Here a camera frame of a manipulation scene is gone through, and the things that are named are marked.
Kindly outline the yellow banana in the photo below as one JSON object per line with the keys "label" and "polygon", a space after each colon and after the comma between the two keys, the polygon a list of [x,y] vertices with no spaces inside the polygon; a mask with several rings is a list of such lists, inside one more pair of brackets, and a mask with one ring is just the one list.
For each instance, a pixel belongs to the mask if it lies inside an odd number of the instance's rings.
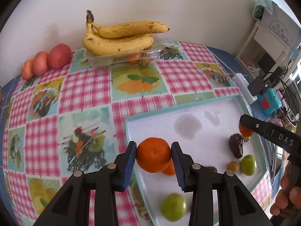
{"label": "yellow banana", "polygon": [[157,34],[169,31],[169,27],[158,21],[136,21],[114,26],[101,27],[94,21],[94,16],[87,10],[87,22],[91,22],[92,27],[97,30],[98,35],[106,39],[124,38],[143,34]]}
{"label": "yellow banana", "polygon": [[86,34],[83,38],[84,47],[97,56],[127,53],[144,50],[154,43],[151,36],[130,36],[121,39],[106,39],[93,32],[92,24],[86,23]]}

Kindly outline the large red apple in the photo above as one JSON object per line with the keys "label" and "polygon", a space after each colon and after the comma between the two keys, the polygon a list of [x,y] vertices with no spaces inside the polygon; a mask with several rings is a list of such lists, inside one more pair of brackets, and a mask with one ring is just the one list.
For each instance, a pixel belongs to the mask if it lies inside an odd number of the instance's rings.
{"label": "large red apple", "polygon": [[56,45],[48,56],[50,69],[60,69],[68,64],[72,59],[72,52],[68,45],[60,43]]}

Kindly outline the small red apple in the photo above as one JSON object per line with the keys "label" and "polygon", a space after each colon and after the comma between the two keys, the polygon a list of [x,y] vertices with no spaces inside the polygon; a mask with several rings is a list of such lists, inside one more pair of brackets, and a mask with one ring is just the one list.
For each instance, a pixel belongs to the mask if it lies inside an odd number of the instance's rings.
{"label": "small red apple", "polygon": [[34,77],[33,71],[32,71],[32,63],[33,60],[27,60],[22,68],[21,68],[21,77],[25,80],[25,81],[29,81]]}

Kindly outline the white teal-rimmed tray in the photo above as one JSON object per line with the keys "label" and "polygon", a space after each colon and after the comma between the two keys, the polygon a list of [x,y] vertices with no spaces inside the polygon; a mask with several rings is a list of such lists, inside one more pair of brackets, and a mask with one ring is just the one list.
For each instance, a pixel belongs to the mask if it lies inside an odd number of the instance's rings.
{"label": "white teal-rimmed tray", "polygon": [[[238,133],[240,116],[250,112],[239,95],[212,98],[128,117],[125,134],[127,141],[136,143],[149,137],[178,142],[194,162],[224,173],[234,160],[229,137]],[[139,165],[134,166],[134,175],[152,223],[170,225],[160,207],[169,194],[182,192],[176,176],[148,173]]]}

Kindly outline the black power adapter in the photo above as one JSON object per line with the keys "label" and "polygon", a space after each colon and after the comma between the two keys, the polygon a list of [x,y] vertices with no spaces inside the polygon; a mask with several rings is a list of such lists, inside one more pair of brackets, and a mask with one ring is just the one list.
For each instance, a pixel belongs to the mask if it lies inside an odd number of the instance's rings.
{"label": "black power adapter", "polygon": [[268,90],[268,84],[260,77],[256,77],[249,85],[248,90],[252,96],[264,94]]}

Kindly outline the orange tangerine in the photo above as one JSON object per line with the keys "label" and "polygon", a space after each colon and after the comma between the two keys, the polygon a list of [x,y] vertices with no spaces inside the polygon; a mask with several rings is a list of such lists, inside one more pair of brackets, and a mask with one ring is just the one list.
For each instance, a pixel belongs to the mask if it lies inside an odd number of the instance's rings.
{"label": "orange tangerine", "polygon": [[162,138],[147,138],[137,147],[136,161],[148,173],[159,173],[169,166],[171,148]]}
{"label": "orange tangerine", "polygon": [[239,131],[240,131],[241,135],[244,137],[251,137],[254,133],[254,131],[252,131],[242,125],[239,125]]}
{"label": "orange tangerine", "polygon": [[167,175],[167,176],[172,176],[172,175],[176,174],[172,159],[170,159],[168,167],[166,169],[164,169],[162,171],[162,173],[165,174],[165,175]]}

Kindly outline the pink checkered fruit tablecloth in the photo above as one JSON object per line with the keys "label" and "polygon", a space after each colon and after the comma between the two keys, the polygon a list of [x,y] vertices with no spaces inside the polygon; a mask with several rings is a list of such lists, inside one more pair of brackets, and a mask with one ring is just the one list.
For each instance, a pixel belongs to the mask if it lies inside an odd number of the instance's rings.
{"label": "pink checkered fruit tablecloth", "polygon": [[33,225],[76,168],[112,162],[125,149],[128,117],[231,95],[250,108],[207,47],[163,44],[147,66],[94,70],[80,49],[59,70],[10,82],[1,110],[1,199],[17,225]]}

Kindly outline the dark avocado on tray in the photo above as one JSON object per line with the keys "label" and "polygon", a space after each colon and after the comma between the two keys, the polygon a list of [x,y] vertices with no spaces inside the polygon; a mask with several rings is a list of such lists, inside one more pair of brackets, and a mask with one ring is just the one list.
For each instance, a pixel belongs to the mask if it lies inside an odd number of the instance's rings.
{"label": "dark avocado on tray", "polygon": [[240,134],[233,134],[229,138],[229,147],[235,158],[243,157],[243,137]]}

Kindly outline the orange tangerine on tray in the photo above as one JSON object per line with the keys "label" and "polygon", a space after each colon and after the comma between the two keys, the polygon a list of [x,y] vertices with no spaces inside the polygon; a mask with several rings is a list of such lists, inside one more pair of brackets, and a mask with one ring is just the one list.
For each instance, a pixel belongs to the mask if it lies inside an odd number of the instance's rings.
{"label": "orange tangerine on tray", "polygon": [[242,125],[239,125],[239,131],[240,131],[241,135],[244,137],[251,137],[254,133],[254,131],[252,131]]}

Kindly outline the orange fruit in box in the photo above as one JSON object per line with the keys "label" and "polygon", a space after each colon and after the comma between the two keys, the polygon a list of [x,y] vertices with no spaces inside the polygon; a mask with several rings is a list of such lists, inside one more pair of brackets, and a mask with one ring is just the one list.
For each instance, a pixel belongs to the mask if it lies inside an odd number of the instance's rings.
{"label": "orange fruit in box", "polygon": [[141,53],[135,53],[130,55],[127,59],[127,64],[141,64],[141,56]]}

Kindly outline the clear plastic fruit box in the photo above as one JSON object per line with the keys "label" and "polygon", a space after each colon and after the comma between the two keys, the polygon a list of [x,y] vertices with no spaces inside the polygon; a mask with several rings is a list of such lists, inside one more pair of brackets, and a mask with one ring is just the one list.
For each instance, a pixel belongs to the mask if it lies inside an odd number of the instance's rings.
{"label": "clear plastic fruit box", "polygon": [[84,57],[86,61],[89,63],[92,69],[100,69],[100,68],[110,68],[110,67],[120,67],[127,66],[132,64],[127,64],[127,59],[130,55],[135,53],[141,53],[141,64],[136,65],[144,65],[146,66],[149,63],[153,63],[158,60],[161,52],[163,52],[165,46],[160,39],[155,39],[153,45],[141,51],[132,51],[127,53],[118,53],[104,56],[95,56],[88,50],[84,50]]}

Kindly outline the upper yellow banana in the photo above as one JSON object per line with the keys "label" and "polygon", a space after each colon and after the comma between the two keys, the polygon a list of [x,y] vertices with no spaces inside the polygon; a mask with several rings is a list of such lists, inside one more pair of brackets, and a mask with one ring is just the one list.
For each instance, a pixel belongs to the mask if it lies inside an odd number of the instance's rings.
{"label": "upper yellow banana", "polygon": [[169,31],[169,27],[158,21],[136,21],[114,26],[101,27],[94,21],[94,16],[87,10],[87,22],[91,22],[92,27],[97,30],[98,35],[106,39],[124,38],[143,34],[157,34]]}

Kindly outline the brown kiwi fruit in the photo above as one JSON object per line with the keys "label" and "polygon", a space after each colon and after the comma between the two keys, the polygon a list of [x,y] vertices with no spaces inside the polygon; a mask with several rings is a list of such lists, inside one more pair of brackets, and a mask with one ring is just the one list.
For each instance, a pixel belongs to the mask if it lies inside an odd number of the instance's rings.
{"label": "brown kiwi fruit", "polygon": [[236,161],[231,161],[227,165],[227,170],[236,173],[239,170],[239,163]]}

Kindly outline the lower yellow banana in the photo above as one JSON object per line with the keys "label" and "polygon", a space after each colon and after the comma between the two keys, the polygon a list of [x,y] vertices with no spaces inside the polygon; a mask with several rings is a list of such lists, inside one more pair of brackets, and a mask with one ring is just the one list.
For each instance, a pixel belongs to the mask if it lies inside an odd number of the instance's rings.
{"label": "lower yellow banana", "polygon": [[93,32],[92,24],[86,23],[86,34],[83,38],[84,47],[97,56],[127,53],[144,50],[154,43],[151,36],[130,36],[121,39],[106,39]]}

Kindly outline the green apple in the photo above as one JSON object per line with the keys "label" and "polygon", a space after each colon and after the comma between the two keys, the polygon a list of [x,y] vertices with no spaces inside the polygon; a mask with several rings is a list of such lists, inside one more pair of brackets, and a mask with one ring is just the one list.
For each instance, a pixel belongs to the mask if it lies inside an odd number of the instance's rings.
{"label": "green apple", "polygon": [[252,176],[257,169],[255,157],[253,155],[246,155],[240,161],[240,170],[246,176]]}
{"label": "green apple", "polygon": [[162,215],[170,222],[180,220],[187,211],[185,197],[178,193],[169,194],[161,204]]}

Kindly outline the teal box red label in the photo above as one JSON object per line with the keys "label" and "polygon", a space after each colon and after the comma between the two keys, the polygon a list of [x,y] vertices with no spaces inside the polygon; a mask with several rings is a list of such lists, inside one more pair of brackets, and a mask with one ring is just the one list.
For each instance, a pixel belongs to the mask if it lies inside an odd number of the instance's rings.
{"label": "teal box red label", "polygon": [[261,106],[264,115],[270,115],[282,108],[282,102],[276,91],[269,88],[263,94],[258,95],[258,102]]}

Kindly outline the dark avocado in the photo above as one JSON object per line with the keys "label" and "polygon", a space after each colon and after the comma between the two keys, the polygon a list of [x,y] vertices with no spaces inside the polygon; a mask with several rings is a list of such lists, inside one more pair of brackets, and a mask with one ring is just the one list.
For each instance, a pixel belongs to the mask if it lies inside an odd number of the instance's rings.
{"label": "dark avocado", "polygon": [[243,137],[240,134],[233,134],[229,138],[229,147],[235,158],[243,157]]}
{"label": "dark avocado", "polygon": [[214,166],[206,166],[206,169],[208,169],[212,173],[218,173],[217,168]]}

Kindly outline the white power strip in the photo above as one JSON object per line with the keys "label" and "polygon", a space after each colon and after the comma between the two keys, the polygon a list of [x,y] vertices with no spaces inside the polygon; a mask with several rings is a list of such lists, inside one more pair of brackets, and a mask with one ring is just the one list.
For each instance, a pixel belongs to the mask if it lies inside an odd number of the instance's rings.
{"label": "white power strip", "polygon": [[236,74],[234,74],[234,76],[232,77],[232,81],[240,89],[240,91],[242,92],[243,96],[245,97],[245,99],[246,99],[246,101],[247,101],[247,103],[249,105],[251,105],[252,103],[254,103],[255,101],[257,101],[257,97],[256,96],[252,96],[251,92],[247,88],[249,86],[249,83],[246,80],[246,78],[243,76],[242,73],[236,73]]}

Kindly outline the middle red apple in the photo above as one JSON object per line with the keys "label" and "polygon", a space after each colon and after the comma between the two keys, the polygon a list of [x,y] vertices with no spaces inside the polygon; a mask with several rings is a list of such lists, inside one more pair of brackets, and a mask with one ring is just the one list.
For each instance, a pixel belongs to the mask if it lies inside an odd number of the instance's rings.
{"label": "middle red apple", "polygon": [[35,55],[32,63],[32,71],[35,76],[42,76],[48,71],[47,59],[48,53],[44,51],[38,52]]}

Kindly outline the small tan fruit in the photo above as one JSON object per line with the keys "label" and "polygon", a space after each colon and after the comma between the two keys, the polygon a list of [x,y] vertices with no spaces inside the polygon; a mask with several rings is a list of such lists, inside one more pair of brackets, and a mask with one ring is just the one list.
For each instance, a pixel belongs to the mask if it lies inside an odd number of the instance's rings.
{"label": "small tan fruit", "polygon": [[243,137],[243,141],[244,141],[244,142],[248,142],[249,140],[250,140],[249,137]]}

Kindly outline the white shelf unit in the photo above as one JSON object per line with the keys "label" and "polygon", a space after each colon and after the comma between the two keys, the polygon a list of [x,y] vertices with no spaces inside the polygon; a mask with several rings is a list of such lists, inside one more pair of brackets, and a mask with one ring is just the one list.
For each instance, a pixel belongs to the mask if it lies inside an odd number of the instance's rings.
{"label": "white shelf unit", "polygon": [[236,60],[253,78],[280,68],[290,81],[300,63],[300,25],[272,0],[256,0],[252,17],[254,27]]}

